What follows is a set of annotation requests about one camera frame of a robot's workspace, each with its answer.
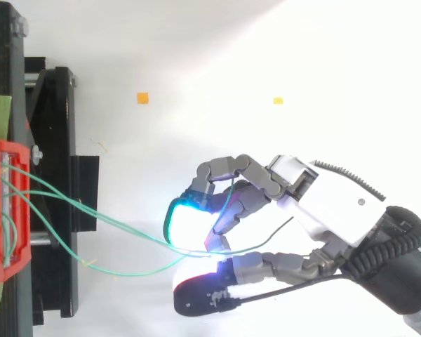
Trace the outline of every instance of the orange sticker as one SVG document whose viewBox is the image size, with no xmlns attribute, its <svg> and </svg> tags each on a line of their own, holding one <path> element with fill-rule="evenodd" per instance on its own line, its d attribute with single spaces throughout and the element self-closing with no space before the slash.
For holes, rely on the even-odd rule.
<svg viewBox="0 0 421 337">
<path fill-rule="evenodd" d="M 138 93 L 138 103 L 148 104 L 148 93 Z"/>
</svg>

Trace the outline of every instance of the black cable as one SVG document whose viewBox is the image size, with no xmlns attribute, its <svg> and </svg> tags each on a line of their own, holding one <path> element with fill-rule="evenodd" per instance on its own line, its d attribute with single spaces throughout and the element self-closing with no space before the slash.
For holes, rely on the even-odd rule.
<svg viewBox="0 0 421 337">
<path fill-rule="evenodd" d="M 370 272 L 379 270 L 389 261 L 421 247 L 421 220 L 413 212 L 403 207 L 388 206 L 386 213 L 396 223 L 404 222 L 410 229 L 381 244 L 354 252 L 354 256 L 341 267 L 342 272 L 351 274 L 355 279 L 361 279 Z"/>
<path fill-rule="evenodd" d="M 352 181 L 354 181 L 357 185 L 361 186 L 362 188 L 364 188 L 365 190 L 367 190 L 368 192 L 370 192 L 372 195 L 374 195 L 376 198 L 378 198 L 380 201 L 384 201 L 386 198 L 385 196 L 380 193 L 379 191 L 375 190 L 374 188 L 372 188 L 370 185 L 368 185 L 363 179 L 361 179 L 360 177 L 356 176 L 355 174 L 353 174 L 352 172 L 349 172 L 347 169 L 339 167 L 339 166 L 335 166 L 335 165 L 330 165 L 327 163 L 324 163 L 322 161 L 316 160 L 313 165 L 315 165 L 316 167 L 319 167 L 320 169 L 323 170 L 327 170 L 327 171 L 332 171 L 335 173 L 338 173 Z"/>
<path fill-rule="evenodd" d="M 270 291 L 269 293 L 261 293 L 260 295 L 255 295 L 247 298 L 241 298 L 239 300 L 240 304 L 253 302 L 255 300 L 263 300 L 264 298 L 269 298 L 277 295 L 281 295 L 283 293 L 290 293 L 291 291 L 300 290 L 303 288 L 307 288 L 308 286 L 313 286 L 318 283 L 332 281 L 334 279 L 352 279 L 350 275 L 331 275 L 331 276 L 323 276 L 319 279 L 313 279 L 311 281 L 307 281 L 301 284 L 297 284 L 296 286 L 288 286 L 287 288 Z"/>
</svg>

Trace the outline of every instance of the black metal frame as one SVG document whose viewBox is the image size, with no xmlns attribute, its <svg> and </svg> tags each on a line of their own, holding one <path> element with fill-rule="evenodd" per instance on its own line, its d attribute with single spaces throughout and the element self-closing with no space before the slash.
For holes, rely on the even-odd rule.
<svg viewBox="0 0 421 337">
<path fill-rule="evenodd" d="M 75 155 L 72 72 L 66 67 L 45 70 L 44 58 L 24 62 L 23 39 L 11 31 L 18 17 L 14 7 L 0 2 L 0 95 L 12 97 L 8 139 L 28 147 L 37 144 L 44 157 L 32 166 L 32 173 L 96 208 L 99 157 Z M 25 89 L 25 72 L 39 73 L 34 88 Z M 41 186 L 33 182 L 31 188 Z M 77 232 L 96 230 L 95 219 L 63 201 L 33 195 L 31 199 L 73 251 Z M 45 230 L 33 213 L 31 229 Z M 44 323 L 44 310 L 60 310 L 61 317 L 72 317 L 78 310 L 77 264 L 57 245 L 32 246 L 32 262 L 5 282 L 0 337 L 31 337 L 33 324 Z"/>
<path fill-rule="evenodd" d="M 66 67 L 40 68 L 44 58 L 25 58 L 26 73 L 39 73 L 33 88 L 26 88 L 27 118 L 34 142 L 44 157 L 32 171 L 59 191 L 90 207 L 97 207 L 99 157 L 75 155 L 74 88 Z M 32 189 L 40 189 L 32 182 Z M 85 217 L 59 199 L 34 198 L 46 209 L 62 240 L 76 252 L 77 232 L 96 230 L 96 219 Z M 44 225 L 32 214 L 32 231 Z M 78 310 L 76 261 L 59 246 L 32 247 L 33 324 L 44 323 L 44 310 L 60 310 L 72 317 Z"/>
</svg>

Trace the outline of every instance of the yellow sticker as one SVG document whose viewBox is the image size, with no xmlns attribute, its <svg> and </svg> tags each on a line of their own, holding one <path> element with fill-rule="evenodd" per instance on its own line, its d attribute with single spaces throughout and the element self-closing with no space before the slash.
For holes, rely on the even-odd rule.
<svg viewBox="0 0 421 337">
<path fill-rule="evenodd" d="M 139 104 L 148 104 L 148 93 L 138 93 L 138 103 Z"/>
<path fill-rule="evenodd" d="M 283 104 L 283 97 L 275 97 L 273 98 L 273 104 Z"/>
</svg>

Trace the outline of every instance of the black coiled cable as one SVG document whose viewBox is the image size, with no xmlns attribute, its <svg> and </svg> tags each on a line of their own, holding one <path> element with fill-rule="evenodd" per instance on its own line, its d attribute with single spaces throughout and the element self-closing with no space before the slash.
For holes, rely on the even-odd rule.
<svg viewBox="0 0 421 337">
<path fill-rule="evenodd" d="M 354 257 L 342 266 L 343 272 L 360 279 L 369 272 L 378 270 L 388 261 L 421 247 L 421 219 L 408 209 L 398 206 L 387 207 L 386 214 L 398 224 L 405 222 L 409 226 L 407 232 L 377 246 L 355 252 Z"/>
</svg>

